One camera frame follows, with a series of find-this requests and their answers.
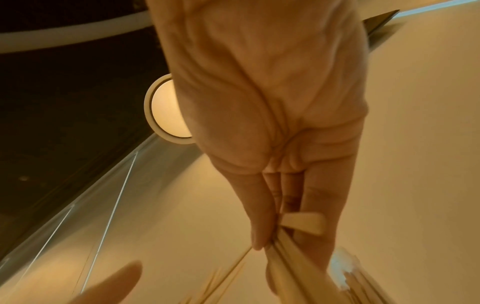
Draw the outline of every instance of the hand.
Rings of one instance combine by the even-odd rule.
[[[254,248],[278,212],[321,212],[325,236],[294,239],[325,270],[368,112],[356,0],[147,2],[185,122],[240,198]]]
[[[69,304],[118,304],[135,287],[142,275],[142,264],[133,262],[100,284],[74,298]]]

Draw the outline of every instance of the light fixture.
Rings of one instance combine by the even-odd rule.
[[[160,77],[150,86],[143,110],[150,127],[163,139],[176,144],[195,142],[180,112],[171,74]]]

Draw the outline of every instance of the palm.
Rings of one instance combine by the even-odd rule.
[[[368,51],[355,3],[149,4],[185,121],[243,202],[257,243],[270,237],[275,203],[323,212],[325,238],[297,237],[321,268],[367,113]]]

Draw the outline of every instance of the round light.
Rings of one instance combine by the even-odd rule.
[[[157,79],[148,89],[144,107],[145,117],[153,131],[170,142],[194,142],[180,112],[174,81],[170,74]]]

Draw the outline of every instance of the bundle of sticks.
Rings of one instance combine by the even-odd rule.
[[[388,304],[381,301],[368,280],[360,272],[347,273],[345,278],[351,286],[340,290],[324,272],[307,258],[293,241],[286,229],[320,236],[326,227],[325,217],[320,213],[295,212],[280,216],[277,232],[271,244],[265,248],[270,271],[282,304]],[[196,298],[189,296],[179,304],[218,304],[228,287],[238,277],[244,265],[249,247],[223,274],[215,271]]]

